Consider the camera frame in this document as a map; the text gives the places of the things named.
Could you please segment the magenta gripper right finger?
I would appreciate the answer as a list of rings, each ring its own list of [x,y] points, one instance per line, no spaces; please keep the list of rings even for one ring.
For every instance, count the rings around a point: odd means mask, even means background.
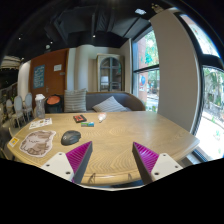
[[[167,153],[157,154],[137,142],[133,143],[132,152],[145,185],[182,169]]]

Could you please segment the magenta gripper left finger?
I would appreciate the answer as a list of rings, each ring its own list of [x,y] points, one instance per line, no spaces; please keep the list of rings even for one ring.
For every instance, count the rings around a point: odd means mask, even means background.
[[[58,152],[41,168],[70,182],[80,184],[92,151],[92,142],[87,142],[67,153]]]

